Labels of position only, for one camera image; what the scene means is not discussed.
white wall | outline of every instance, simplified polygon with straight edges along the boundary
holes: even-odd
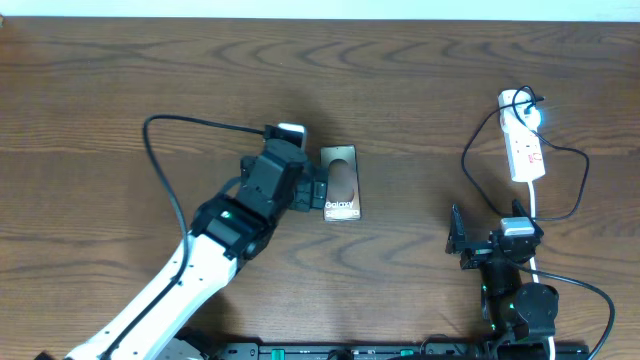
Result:
[[[640,0],[0,0],[5,16],[640,22]]]

wooden table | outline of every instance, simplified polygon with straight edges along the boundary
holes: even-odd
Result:
[[[179,231],[145,155],[144,118],[263,127],[299,122],[309,151],[355,144],[364,218],[289,212],[269,247],[191,319],[206,333],[284,341],[422,341],[486,333],[480,280],[444,253],[459,204],[479,239],[498,226],[460,154],[506,88],[547,97],[540,131],[591,156],[584,201],[544,223],[539,266],[608,292],[600,358],[640,352],[640,26],[9,18],[0,29],[0,358],[62,357],[163,266]],[[249,134],[158,123],[152,137],[191,219],[262,148]],[[539,214],[575,201],[584,162],[547,149]],[[503,209],[509,180],[490,121],[470,171]],[[597,295],[560,292],[557,338],[599,339]]]

power cord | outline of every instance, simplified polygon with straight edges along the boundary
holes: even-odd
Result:
[[[535,188],[533,187],[533,181],[527,181],[527,186],[529,187],[529,206],[530,206],[529,216],[534,218],[536,217],[536,192],[535,192]],[[532,256],[531,259],[529,259],[529,267],[531,268],[531,270],[538,270],[535,256]],[[538,275],[531,274],[531,277],[533,278],[534,283],[537,284],[540,282]],[[547,341],[549,342],[549,360],[556,360],[555,339],[553,338],[553,336],[549,336],[547,338]]]
[[[597,287],[595,287],[595,286],[593,286],[591,284],[588,284],[586,282],[583,282],[583,281],[580,281],[580,280],[575,280],[575,279],[564,277],[564,276],[560,276],[560,275],[556,275],[556,274],[552,274],[552,273],[548,273],[548,272],[544,272],[544,271],[540,271],[540,270],[527,269],[526,267],[524,267],[524,266],[516,263],[515,261],[511,260],[504,253],[504,251],[502,251],[501,245],[498,246],[497,248],[502,253],[502,255],[504,255],[505,259],[507,260],[507,263],[511,267],[513,267],[515,269],[518,269],[520,271],[524,271],[524,272],[529,273],[529,274],[535,274],[535,275],[546,277],[546,278],[549,278],[549,279],[564,281],[564,282],[569,283],[569,284],[578,285],[578,286],[581,286],[581,287],[583,287],[583,288],[585,288],[587,290],[591,290],[591,291],[595,292],[596,294],[602,296],[602,298],[609,305],[609,321],[607,321],[607,327],[604,329],[604,332],[602,333],[602,336],[600,337],[600,340],[598,341],[596,346],[589,353],[589,356],[587,357],[587,360],[592,360],[593,358],[595,358],[595,356],[598,354],[600,349],[602,349],[602,346],[604,345],[604,343],[607,341],[607,338],[609,337],[609,334],[611,333],[611,330],[613,330],[613,323],[616,321],[616,307],[613,304],[613,300],[611,300],[611,297],[609,297],[609,295],[607,295],[607,293],[605,293],[604,291],[602,291],[602,290],[598,289]]]
[[[529,90],[529,92],[531,93],[531,100],[527,100],[527,101],[521,101],[521,102],[515,102],[516,101],[516,97],[518,96],[518,94],[520,92],[522,92],[524,89]],[[482,190],[482,188],[480,187],[480,185],[473,179],[473,177],[471,176],[471,174],[469,173],[469,171],[467,170],[467,167],[465,165],[465,158],[467,156],[467,152],[469,151],[469,148],[471,148],[471,145],[473,144],[473,141],[476,139],[476,137],[478,137],[478,134],[480,133],[480,131],[482,130],[482,128],[484,127],[484,125],[487,123],[487,121],[489,121],[489,119],[495,115],[496,113],[499,113],[500,110],[502,109],[506,109],[506,108],[513,108],[513,112],[516,115],[516,118],[518,119],[518,121],[520,121],[520,123],[522,123],[523,125],[526,124],[524,123],[524,121],[522,120],[522,118],[520,118],[520,115],[518,114],[517,108],[516,106],[518,105],[524,105],[524,104],[529,104],[529,106],[527,106],[527,108],[525,109],[525,111],[528,111],[529,108],[535,106],[538,102],[540,101],[544,101],[545,98],[544,97],[536,97],[536,94],[534,93],[533,89],[529,86],[529,85],[524,85],[522,87],[520,87],[516,93],[513,96],[513,100],[511,101],[510,105],[504,105],[504,106],[500,106],[497,109],[495,109],[494,111],[492,111],[483,121],[482,123],[480,123],[480,126],[476,129],[476,131],[473,133],[473,135],[471,136],[471,139],[469,140],[469,142],[467,143],[467,145],[464,147],[464,151],[462,152],[462,157],[460,158],[460,164],[462,165],[462,172],[464,172],[464,174],[467,176],[467,178],[469,179],[469,181],[471,181],[471,184],[473,184],[473,186],[478,190],[478,192],[480,193],[480,195],[482,196],[482,198],[484,199],[484,201],[487,203],[487,205],[489,206],[489,208],[491,208],[491,210],[496,213],[497,215],[499,215],[500,217],[510,217],[511,215],[507,214],[507,213],[503,213],[500,210],[498,210],[498,208],[493,204],[493,202],[491,201],[491,199],[489,199],[489,197],[487,196],[487,194],[484,192],[484,190]],[[582,157],[584,157],[585,159],[585,169],[584,169],[584,175],[582,177],[582,183],[580,184],[580,190],[578,192],[578,199],[576,200],[575,205],[573,206],[573,209],[566,215],[563,216],[559,216],[559,217],[551,217],[551,218],[539,218],[539,217],[534,217],[532,216],[532,218],[534,220],[537,221],[557,221],[557,220],[564,220],[564,219],[568,219],[569,217],[571,217],[573,214],[575,214],[575,212],[578,210],[578,207],[580,206],[580,202],[582,201],[582,195],[584,194],[584,188],[587,182],[587,177],[589,175],[589,156],[587,154],[585,154],[584,152],[578,150],[578,149],[574,149],[574,148],[569,148],[569,147],[563,147],[563,146],[557,146],[552,144],[551,142],[549,142],[547,139],[545,139],[542,135],[540,135],[537,131],[535,130],[531,130],[529,129],[529,131],[531,131],[535,136],[538,137],[538,139],[540,139],[540,141],[542,141],[543,144],[555,149],[555,150],[562,150],[562,151],[569,151],[569,152],[573,152],[576,153]]]
[[[102,353],[102,355],[100,356],[101,360],[110,359],[111,354],[118,348],[122,340],[129,334],[129,332],[131,332],[131,330],[133,330],[133,328],[151,311],[151,309],[153,309],[153,307],[158,302],[160,302],[160,300],[162,300],[162,298],[165,295],[167,295],[167,293],[176,284],[180,282],[180,278],[182,277],[182,274],[187,268],[187,265],[189,262],[190,251],[189,251],[189,240],[188,240],[189,233],[187,231],[187,222],[184,218],[182,207],[178,202],[178,197],[173,191],[173,188],[171,187],[171,185],[169,184],[169,180],[167,179],[167,176],[164,174],[164,171],[162,171],[162,168],[160,167],[160,163],[158,162],[158,159],[156,158],[153,152],[151,142],[149,140],[149,125],[153,120],[157,120],[157,119],[184,121],[184,122],[189,122],[194,124],[216,127],[220,129],[244,131],[244,132],[258,134],[258,135],[264,134],[264,131],[262,130],[257,130],[253,128],[243,127],[243,126],[227,125],[227,124],[217,123],[213,121],[207,121],[207,120],[196,119],[196,118],[187,117],[187,116],[179,116],[179,115],[164,115],[164,114],[152,115],[145,120],[144,125],[142,127],[142,139],[144,140],[144,147],[147,150],[147,155],[149,156],[151,165],[153,166],[153,169],[155,170],[156,175],[158,175],[158,179],[160,179],[162,186],[164,187],[164,189],[167,191],[167,194],[169,195],[169,201],[171,202],[171,206],[173,207],[173,210],[176,213],[176,218],[178,219],[178,224],[180,225],[180,232],[182,233],[182,247],[183,247],[182,262],[180,263],[180,268],[178,269],[178,272],[176,273],[175,276],[171,278],[171,281],[169,282],[169,284],[140,312],[140,314],[138,314],[138,316],[136,316],[129,323],[129,325],[127,325],[126,328],[124,328],[124,330],[120,333],[120,335],[118,335],[118,337],[116,337],[116,339],[111,343],[111,345],[109,345],[107,350],[104,353]]]

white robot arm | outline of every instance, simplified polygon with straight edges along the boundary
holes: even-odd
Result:
[[[111,359],[155,359],[193,313],[236,274],[237,260],[223,254],[225,248],[205,234],[189,236],[189,265],[178,285],[129,332]],[[67,357],[99,359],[116,337],[164,289],[176,274],[183,255],[180,243],[160,273],[107,326],[76,347]]]
[[[232,179],[213,199],[200,206],[187,239],[189,256],[183,256],[183,241],[142,292],[65,359],[158,357],[167,344],[175,341],[173,337],[191,315],[267,246],[287,209],[306,212],[323,208],[326,169],[315,168],[308,161],[302,149],[306,140],[304,128],[284,125],[267,126],[263,152],[242,159],[240,187],[235,197],[226,195]],[[179,281],[164,296],[159,296],[179,274],[183,259],[188,262]],[[150,304],[150,310],[135,323],[134,319]]]

plug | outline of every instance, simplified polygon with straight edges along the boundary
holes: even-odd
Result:
[[[516,90],[505,90],[498,96],[500,107],[513,103]],[[531,96],[526,92],[519,92],[516,103],[529,101]],[[515,111],[524,122],[522,124],[516,117]],[[509,171],[511,180],[515,182],[529,182],[536,180],[545,174],[544,161],[540,139],[531,130],[537,131],[542,122],[540,111],[533,103],[506,107],[500,110],[500,127],[504,133],[507,157],[509,159]]]

